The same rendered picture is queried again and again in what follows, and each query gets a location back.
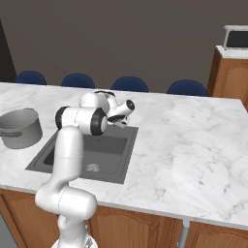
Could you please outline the grey metal pot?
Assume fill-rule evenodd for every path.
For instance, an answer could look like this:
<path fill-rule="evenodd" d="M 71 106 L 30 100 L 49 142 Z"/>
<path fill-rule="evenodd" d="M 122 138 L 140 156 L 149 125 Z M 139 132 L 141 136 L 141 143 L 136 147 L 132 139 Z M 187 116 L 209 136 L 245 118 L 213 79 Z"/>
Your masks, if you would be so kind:
<path fill-rule="evenodd" d="M 0 116 L 0 138 L 10 149 L 23 149 L 37 143 L 43 136 L 39 114 L 23 108 Z"/>

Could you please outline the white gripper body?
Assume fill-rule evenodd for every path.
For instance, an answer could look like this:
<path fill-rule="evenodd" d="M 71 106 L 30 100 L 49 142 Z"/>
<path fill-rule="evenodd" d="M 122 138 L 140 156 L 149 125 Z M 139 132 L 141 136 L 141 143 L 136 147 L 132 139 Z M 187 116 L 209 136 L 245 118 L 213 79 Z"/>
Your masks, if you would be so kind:
<path fill-rule="evenodd" d="M 129 117 L 126 115 L 113 115 L 108 117 L 108 124 L 125 128 L 129 123 Z"/>

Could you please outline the wooden cabinet with white top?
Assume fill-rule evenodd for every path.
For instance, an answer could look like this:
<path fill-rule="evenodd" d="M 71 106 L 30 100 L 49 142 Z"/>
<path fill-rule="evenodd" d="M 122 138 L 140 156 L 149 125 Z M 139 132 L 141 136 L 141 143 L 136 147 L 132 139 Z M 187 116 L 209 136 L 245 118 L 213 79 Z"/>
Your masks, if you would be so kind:
<path fill-rule="evenodd" d="M 239 99 L 248 111 L 248 52 L 214 50 L 207 94 L 215 98 Z"/>

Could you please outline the white microwave oven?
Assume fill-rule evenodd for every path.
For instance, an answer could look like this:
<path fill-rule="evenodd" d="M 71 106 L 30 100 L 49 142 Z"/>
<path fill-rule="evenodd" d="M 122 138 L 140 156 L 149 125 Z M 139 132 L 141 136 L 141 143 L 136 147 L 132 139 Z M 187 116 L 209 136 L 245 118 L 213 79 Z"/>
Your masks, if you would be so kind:
<path fill-rule="evenodd" d="M 225 25 L 224 49 L 248 49 L 248 25 Z"/>

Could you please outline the dark blue stool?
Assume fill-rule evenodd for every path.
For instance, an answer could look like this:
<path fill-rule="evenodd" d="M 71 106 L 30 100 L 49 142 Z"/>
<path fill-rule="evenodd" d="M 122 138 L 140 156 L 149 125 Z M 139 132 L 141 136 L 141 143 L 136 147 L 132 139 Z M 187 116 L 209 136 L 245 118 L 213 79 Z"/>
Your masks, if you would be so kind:
<path fill-rule="evenodd" d="M 44 76 L 36 71 L 23 71 L 15 78 L 15 83 L 46 85 Z"/>
<path fill-rule="evenodd" d="M 120 77 L 114 82 L 111 90 L 147 92 L 148 87 L 139 77 Z"/>
<path fill-rule="evenodd" d="M 61 82 L 65 87 L 78 87 L 78 88 L 94 88 L 95 84 L 93 79 L 85 74 L 72 73 L 65 76 Z"/>
<path fill-rule="evenodd" d="M 207 91 L 200 82 L 189 79 L 183 79 L 174 82 L 170 86 L 167 93 L 172 95 L 185 95 L 185 96 L 201 96 L 201 97 L 207 96 Z"/>

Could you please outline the dark grey sink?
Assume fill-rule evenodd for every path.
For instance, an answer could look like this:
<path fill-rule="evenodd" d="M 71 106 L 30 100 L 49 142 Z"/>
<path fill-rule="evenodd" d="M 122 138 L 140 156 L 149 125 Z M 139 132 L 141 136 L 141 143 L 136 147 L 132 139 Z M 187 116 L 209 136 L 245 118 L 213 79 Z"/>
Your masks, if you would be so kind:
<path fill-rule="evenodd" d="M 77 136 L 69 143 L 56 131 L 26 169 L 52 173 L 56 179 L 81 177 L 123 184 L 138 130 L 108 126 L 101 136 L 83 135 L 83 141 Z"/>

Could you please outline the wooden cupboard door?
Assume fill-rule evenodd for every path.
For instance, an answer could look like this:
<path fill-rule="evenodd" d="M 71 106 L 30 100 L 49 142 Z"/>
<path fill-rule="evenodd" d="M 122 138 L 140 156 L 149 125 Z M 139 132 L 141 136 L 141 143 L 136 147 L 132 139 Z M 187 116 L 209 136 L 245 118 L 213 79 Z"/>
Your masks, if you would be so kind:
<path fill-rule="evenodd" d="M 185 248 L 248 248 L 248 231 L 191 222 Z"/>
<path fill-rule="evenodd" d="M 0 189 L 0 213 L 18 248 L 51 248 L 59 237 L 57 216 L 35 204 L 35 195 Z"/>
<path fill-rule="evenodd" d="M 182 222 L 99 205 L 87 224 L 99 248 L 176 248 Z"/>

